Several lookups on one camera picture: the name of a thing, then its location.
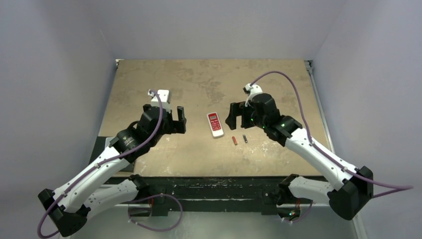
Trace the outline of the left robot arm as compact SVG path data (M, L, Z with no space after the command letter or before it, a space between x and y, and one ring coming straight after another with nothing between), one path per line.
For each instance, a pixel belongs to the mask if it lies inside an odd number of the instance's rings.
M48 239L56 234L68 237L79 231L88 220L120 203L145 201L154 204L171 198L164 192L153 192L142 176L132 174L110 188L99 190L108 179L145 155L165 134L184 134L187 119L182 106L177 107L177 120L172 111L158 103L143 106L139 120L129 124L109 142L102 153L64 185L44 189L38 199L45 209L37 226L37 235Z

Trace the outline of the red AAA battery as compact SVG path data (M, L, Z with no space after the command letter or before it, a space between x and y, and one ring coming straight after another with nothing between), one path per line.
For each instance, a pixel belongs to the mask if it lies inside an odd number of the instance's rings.
M237 140L236 140L235 136L233 136L233 137L232 137L232 141L233 141L234 145L238 145L238 143L237 143Z

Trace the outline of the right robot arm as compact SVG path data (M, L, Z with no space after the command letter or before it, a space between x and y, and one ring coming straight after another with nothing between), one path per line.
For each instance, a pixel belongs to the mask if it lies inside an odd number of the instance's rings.
M237 117L241 117L242 128L261 128L269 139L303 158L325 178L319 181L289 175L279 183L277 205L309 199L329 205L338 216L351 220L373 198L373 186L368 182L373 172L366 166L357 168L347 163L308 136L296 119L280 114L270 94L231 103L225 120L231 130L236 129Z

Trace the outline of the red white remote control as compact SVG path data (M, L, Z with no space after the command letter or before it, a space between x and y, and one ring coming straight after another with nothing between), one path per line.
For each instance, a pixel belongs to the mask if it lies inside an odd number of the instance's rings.
M222 124L217 112L207 114L207 120L211 129L213 138L220 138L224 136Z

